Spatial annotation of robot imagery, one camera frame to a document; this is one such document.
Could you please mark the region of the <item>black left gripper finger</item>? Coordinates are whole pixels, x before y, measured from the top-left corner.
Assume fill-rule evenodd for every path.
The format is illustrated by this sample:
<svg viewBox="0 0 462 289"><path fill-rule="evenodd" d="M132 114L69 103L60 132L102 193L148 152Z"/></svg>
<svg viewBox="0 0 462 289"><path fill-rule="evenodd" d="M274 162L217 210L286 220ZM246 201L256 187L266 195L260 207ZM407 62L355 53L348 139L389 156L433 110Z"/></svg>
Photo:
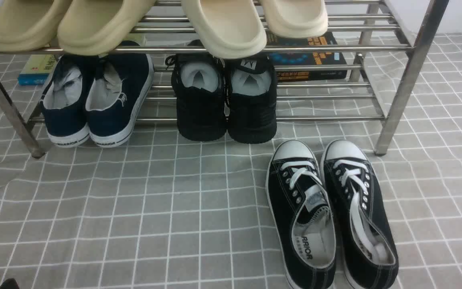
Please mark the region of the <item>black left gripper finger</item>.
<svg viewBox="0 0 462 289"><path fill-rule="evenodd" d="M0 289L20 289L15 278L8 278L0 285Z"/></svg>

